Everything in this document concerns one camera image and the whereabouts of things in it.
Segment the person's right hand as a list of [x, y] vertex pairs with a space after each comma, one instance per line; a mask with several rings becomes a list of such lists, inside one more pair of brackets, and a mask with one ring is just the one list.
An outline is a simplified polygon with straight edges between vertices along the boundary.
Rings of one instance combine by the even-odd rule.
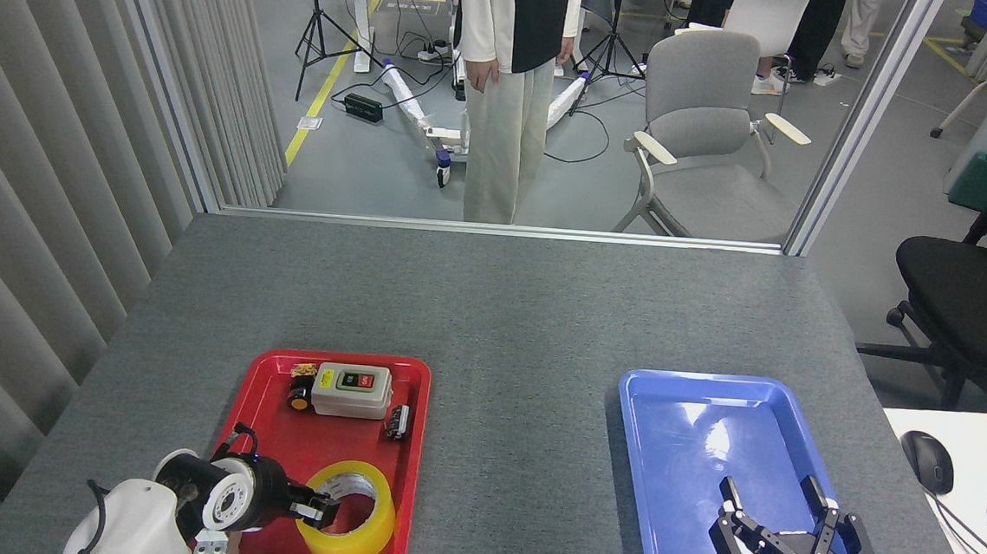
[[478, 93], [485, 93], [487, 87], [497, 83], [500, 78], [500, 63], [493, 60], [466, 59], [465, 80]]

